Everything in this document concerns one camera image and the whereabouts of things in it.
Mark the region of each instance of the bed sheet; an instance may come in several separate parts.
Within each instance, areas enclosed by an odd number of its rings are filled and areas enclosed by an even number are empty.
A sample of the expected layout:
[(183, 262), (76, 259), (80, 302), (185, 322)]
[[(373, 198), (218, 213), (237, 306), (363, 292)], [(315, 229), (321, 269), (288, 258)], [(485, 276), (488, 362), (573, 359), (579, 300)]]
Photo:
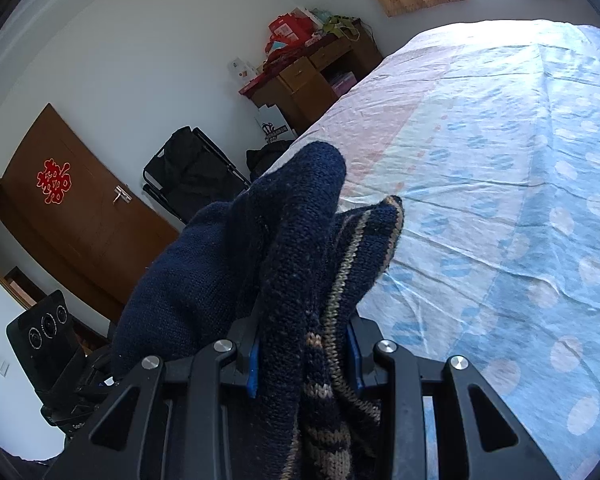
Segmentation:
[(424, 32), (272, 170), (314, 140), (346, 158), (342, 209), (404, 202), (361, 316), (417, 355), (467, 356), (561, 478), (585, 478), (600, 458), (600, 30)]

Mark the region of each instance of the metal screw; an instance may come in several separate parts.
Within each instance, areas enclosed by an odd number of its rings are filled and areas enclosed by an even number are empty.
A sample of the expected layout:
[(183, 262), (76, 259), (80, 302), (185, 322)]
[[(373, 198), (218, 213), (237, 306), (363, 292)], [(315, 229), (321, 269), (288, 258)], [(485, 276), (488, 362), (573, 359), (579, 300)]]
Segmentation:
[(142, 368), (145, 370), (153, 370), (160, 365), (160, 358), (156, 355), (149, 355), (142, 359)]
[(454, 355), (449, 359), (449, 363), (451, 363), (452, 367), (456, 370), (464, 370), (469, 365), (469, 359), (461, 355)]
[(376, 343), (378, 350), (385, 354), (392, 354), (398, 349), (398, 345), (389, 339), (382, 339)]
[(234, 347), (234, 344), (228, 339), (219, 339), (214, 343), (214, 350), (221, 354), (229, 352)]

